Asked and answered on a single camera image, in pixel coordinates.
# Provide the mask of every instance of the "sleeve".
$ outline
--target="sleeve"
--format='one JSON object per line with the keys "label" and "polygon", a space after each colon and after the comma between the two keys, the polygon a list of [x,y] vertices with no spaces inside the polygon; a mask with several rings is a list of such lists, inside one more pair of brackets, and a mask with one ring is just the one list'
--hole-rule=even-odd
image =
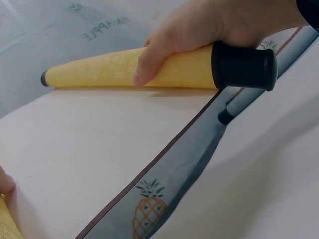
{"label": "sleeve", "polygon": [[304,19],[319,32],[319,0],[296,0],[296,2]]}

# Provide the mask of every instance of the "pineapple print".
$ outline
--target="pineapple print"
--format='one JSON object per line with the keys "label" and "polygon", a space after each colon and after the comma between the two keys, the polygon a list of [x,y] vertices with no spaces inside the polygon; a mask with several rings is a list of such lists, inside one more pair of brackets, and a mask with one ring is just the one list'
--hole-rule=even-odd
{"label": "pineapple print", "polygon": [[77,15],[85,21],[98,21],[105,17],[105,15],[89,6],[82,6],[80,3],[71,4],[67,11]]}
{"label": "pineapple print", "polygon": [[276,51],[277,44],[271,39],[270,41],[264,40],[261,44],[260,47],[264,50],[271,49],[273,51]]}
{"label": "pineapple print", "polygon": [[144,239],[167,210],[167,205],[160,199],[165,187],[161,187],[155,179],[153,182],[140,181],[136,188],[140,189],[141,196],[144,198],[135,208],[133,239]]}

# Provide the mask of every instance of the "pineapple text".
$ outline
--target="pineapple text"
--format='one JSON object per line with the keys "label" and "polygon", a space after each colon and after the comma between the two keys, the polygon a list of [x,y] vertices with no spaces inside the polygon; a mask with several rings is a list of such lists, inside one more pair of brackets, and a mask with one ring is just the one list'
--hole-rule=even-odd
{"label": "pineapple text", "polygon": [[116,19],[106,20],[99,23],[97,26],[92,28],[90,32],[82,34],[82,36],[86,39],[86,41],[92,41],[97,38],[99,35],[105,33],[108,29],[117,26],[123,25],[128,22],[131,22],[127,17],[120,17]]}

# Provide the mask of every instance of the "fingernail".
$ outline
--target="fingernail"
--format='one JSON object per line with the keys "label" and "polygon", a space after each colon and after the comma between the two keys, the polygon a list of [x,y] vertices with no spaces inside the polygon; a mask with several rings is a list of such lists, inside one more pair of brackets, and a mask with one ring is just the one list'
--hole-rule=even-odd
{"label": "fingernail", "polygon": [[141,84],[141,79],[137,73],[135,73],[133,76],[133,84],[136,86],[139,86]]}

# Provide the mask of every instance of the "hand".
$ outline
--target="hand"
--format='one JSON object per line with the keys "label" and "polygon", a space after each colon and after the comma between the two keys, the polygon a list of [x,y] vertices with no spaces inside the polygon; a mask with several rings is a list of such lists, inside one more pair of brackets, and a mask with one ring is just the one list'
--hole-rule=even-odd
{"label": "hand", "polygon": [[0,193],[8,194],[15,188],[14,180],[0,166]]}
{"label": "hand", "polygon": [[257,47],[276,32],[307,25],[296,0],[190,0],[173,11],[148,37],[133,84],[142,86],[173,53],[195,50],[217,40]]}

